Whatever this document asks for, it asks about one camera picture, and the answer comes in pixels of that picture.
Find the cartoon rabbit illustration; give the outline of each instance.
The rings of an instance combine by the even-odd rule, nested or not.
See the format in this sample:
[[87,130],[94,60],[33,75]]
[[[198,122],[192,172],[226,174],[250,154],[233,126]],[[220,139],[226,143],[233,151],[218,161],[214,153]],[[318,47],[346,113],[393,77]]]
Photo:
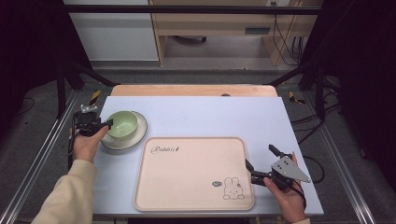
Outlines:
[[244,191],[242,190],[241,185],[239,184],[239,179],[236,177],[230,178],[227,177],[224,180],[224,200],[242,200],[245,198]]

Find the beige placemat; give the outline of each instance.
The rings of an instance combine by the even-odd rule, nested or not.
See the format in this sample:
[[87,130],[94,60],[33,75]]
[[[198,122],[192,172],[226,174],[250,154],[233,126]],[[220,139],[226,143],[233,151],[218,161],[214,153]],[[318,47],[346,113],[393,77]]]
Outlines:
[[254,204],[237,137],[158,137],[144,147],[134,205],[141,211],[248,210]]

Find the white plate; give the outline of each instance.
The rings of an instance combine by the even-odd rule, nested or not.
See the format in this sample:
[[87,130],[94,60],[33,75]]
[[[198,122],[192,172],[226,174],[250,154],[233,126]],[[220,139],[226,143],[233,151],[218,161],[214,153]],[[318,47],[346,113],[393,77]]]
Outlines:
[[103,143],[103,145],[105,145],[105,147],[120,150],[120,149],[125,149],[127,147],[132,147],[136,145],[140,140],[142,140],[148,129],[148,123],[145,117],[143,117],[143,115],[135,111],[132,112],[134,112],[137,115],[137,130],[134,137],[129,140],[115,141],[112,137],[106,134],[105,137],[102,138],[101,140],[101,142]]

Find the table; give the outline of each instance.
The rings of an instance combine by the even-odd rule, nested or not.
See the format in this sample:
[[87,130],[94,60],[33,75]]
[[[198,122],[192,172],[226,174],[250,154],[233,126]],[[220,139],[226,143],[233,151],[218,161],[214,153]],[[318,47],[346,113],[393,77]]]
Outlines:
[[[234,97],[216,97],[222,94]],[[248,211],[232,212],[141,212],[134,207],[134,188],[140,167],[140,158],[145,141],[153,136],[239,136],[247,144],[247,157],[257,170],[270,171],[270,165],[278,158],[271,156],[268,144],[296,153],[301,169],[307,168],[290,121],[276,90],[269,86],[250,85],[120,85],[107,97],[101,117],[131,109],[142,113],[148,120],[148,132],[137,145],[124,150],[111,150],[99,146],[95,157],[98,176],[95,183],[93,213],[110,217],[255,217],[280,214],[271,193],[254,186],[256,202]],[[193,116],[199,110],[205,114],[210,128],[183,130],[186,125],[198,126],[203,122]],[[226,122],[229,119],[250,115],[244,125]],[[309,216],[323,214],[318,195],[312,183],[303,184]]]

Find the beige sleeve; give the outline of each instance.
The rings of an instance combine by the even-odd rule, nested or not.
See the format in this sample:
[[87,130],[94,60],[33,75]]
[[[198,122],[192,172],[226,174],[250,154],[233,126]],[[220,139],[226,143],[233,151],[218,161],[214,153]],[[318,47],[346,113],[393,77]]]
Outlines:
[[309,218],[303,220],[303,221],[299,221],[299,222],[294,222],[293,224],[310,224],[311,220]]
[[32,223],[92,223],[93,182],[96,168],[76,160],[41,206]]

